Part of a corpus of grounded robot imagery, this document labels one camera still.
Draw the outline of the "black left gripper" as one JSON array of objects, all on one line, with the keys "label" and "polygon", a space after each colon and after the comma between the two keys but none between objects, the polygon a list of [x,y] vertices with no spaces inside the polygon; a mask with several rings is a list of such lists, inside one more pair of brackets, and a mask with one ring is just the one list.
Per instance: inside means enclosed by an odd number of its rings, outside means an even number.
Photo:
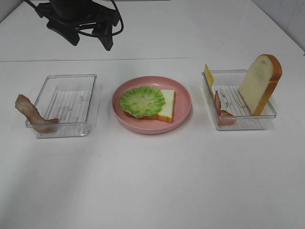
[{"label": "black left gripper", "polygon": [[50,0],[35,7],[40,17],[51,19],[47,28],[58,33],[70,44],[76,46],[80,37],[76,29],[94,29],[107,51],[113,46],[112,26],[119,22],[118,10],[107,8],[92,0]]}]

